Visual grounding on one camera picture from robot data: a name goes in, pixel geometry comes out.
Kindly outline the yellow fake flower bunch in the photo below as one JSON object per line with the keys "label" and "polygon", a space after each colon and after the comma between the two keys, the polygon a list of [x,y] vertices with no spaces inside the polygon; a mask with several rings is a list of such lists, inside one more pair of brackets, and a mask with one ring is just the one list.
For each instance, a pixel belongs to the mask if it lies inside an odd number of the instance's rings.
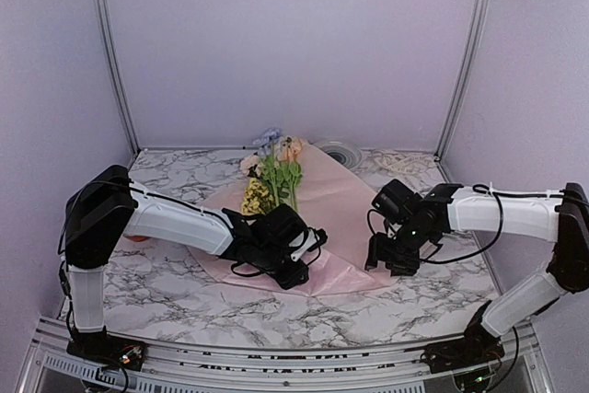
{"label": "yellow fake flower bunch", "polygon": [[243,215],[269,214],[281,203],[273,183],[266,179],[250,178],[240,206]]}

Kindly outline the pink rose fake flower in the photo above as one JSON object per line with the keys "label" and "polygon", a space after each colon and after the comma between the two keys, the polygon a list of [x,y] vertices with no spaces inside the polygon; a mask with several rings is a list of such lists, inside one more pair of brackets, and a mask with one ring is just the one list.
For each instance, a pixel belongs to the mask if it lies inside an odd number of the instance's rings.
{"label": "pink rose fake flower", "polygon": [[[303,147],[304,143],[301,139],[286,136],[282,133],[278,159],[284,167],[285,184],[281,192],[281,204],[287,204],[296,212],[298,211],[296,191],[303,178],[303,169],[298,161],[298,157],[302,154]],[[257,151],[245,157],[240,163],[240,170],[248,179],[252,178],[249,175],[249,169],[258,163],[255,157]]]}

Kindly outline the blue white fake flower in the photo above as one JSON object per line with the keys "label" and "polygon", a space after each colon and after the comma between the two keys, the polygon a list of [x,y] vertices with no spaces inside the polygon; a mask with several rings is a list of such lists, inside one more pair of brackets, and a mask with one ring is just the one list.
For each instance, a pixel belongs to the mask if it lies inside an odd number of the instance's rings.
{"label": "blue white fake flower", "polygon": [[281,204],[281,192],[285,184],[284,167],[278,159],[282,130],[267,129],[253,144],[258,148],[255,155],[258,163],[249,169],[249,175],[264,184],[274,206]]}

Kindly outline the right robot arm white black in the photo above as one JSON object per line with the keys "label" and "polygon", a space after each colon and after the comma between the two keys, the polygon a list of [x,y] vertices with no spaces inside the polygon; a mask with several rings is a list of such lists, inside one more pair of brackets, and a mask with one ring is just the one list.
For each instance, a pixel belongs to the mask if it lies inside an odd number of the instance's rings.
{"label": "right robot arm white black", "polygon": [[492,232],[534,237],[553,244],[546,267],[482,306],[456,343],[456,356],[474,364],[521,320],[566,294],[588,288],[588,201],[583,187],[561,191],[504,192],[491,186],[436,185],[424,196],[397,179],[373,199],[391,233],[374,233],[365,269],[384,263],[393,276],[412,276],[425,262],[420,250],[454,232]]}

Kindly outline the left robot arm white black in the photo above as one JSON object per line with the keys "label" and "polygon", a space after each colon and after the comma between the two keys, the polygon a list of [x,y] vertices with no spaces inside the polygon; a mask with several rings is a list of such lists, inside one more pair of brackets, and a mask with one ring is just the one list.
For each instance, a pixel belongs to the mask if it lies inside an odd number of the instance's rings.
{"label": "left robot arm white black", "polygon": [[112,165],[75,193],[65,206],[58,253],[64,294],[72,306],[74,344],[107,361],[125,344],[106,331],[104,270],[121,237],[162,239],[246,264],[288,290],[307,282],[303,257],[320,252],[328,236],[282,203],[268,214],[207,209],[155,193]]}

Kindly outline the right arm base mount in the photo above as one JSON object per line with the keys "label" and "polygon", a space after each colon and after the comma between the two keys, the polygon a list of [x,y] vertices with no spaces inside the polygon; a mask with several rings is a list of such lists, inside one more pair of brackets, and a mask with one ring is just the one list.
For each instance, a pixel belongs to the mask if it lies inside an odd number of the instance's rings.
{"label": "right arm base mount", "polygon": [[432,374],[467,368],[500,360],[505,356],[499,339],[493,337],[462,337],[424,347],[420,361]]}

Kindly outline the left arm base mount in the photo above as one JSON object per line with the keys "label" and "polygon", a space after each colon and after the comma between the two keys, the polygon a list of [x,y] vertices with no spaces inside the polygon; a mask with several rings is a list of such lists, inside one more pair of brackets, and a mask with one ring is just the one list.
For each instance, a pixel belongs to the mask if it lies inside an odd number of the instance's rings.
{"label": "left arm base mount", "polygon": [[140,371],[146,343],[106,334],[81,334],[68,342],[68,354],[88,361]]}

